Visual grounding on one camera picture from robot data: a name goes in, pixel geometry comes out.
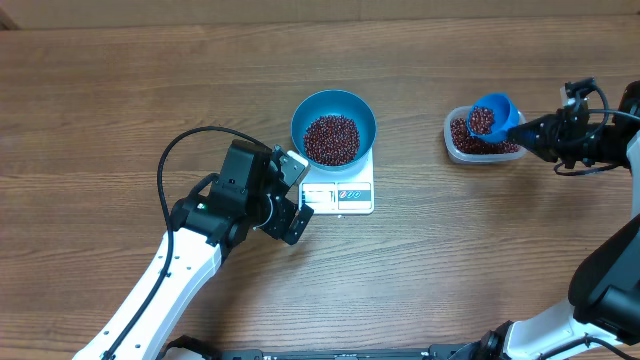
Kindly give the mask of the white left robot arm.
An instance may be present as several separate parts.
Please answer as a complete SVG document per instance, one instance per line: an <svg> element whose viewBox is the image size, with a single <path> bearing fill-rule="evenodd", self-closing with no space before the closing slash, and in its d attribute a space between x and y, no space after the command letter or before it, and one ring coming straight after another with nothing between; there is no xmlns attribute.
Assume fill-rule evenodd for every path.
<svg viewBox="0 0 640 360"><path fill-rule="evenodd" d="M178 200L169 228L139 281L101 332L76 358L158 359L178 320L249 231L290 245L313 211L288 199L308 161L294 151L235 140L220 172Z"/></svg>

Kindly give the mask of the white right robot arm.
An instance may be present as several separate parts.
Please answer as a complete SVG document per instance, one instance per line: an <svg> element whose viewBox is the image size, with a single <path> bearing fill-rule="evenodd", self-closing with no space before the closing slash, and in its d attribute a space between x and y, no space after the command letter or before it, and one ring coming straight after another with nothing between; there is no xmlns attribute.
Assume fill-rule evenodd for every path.
<svg viewBox="0 0 640 360"><path fill-rule="evenodd" d="M487 143L507 141L550 162L560 176L618 167L632 176L630 221L577 268L560 303L524 321L506 322L466 345L433 345L429 359L568 359L604 347L622 359L619 345L639 341L639 84L630 83L617 109L607 102L594 109L595 79L567 82L556 112L523 123L510 100L488 95L478 106L492 109L489 131L468 133Z"/></svg>

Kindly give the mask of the blue plastic measuring scoop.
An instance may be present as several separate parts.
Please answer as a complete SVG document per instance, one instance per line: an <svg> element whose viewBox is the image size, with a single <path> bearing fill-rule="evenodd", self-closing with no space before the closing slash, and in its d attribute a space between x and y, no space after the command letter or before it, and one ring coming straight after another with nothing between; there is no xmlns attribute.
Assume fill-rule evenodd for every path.
<svg viewBox="0 0 640 360"><path fill-rule="evenodd" d="M493 112L494 121L488 134L476 132L471 127L472 113L478 108L486 108ZM520 122L520 114L514 103L505 93L491 93L477 100L466 120L469 133L487 143L499 143L507 140L507 131Z"/></svg>

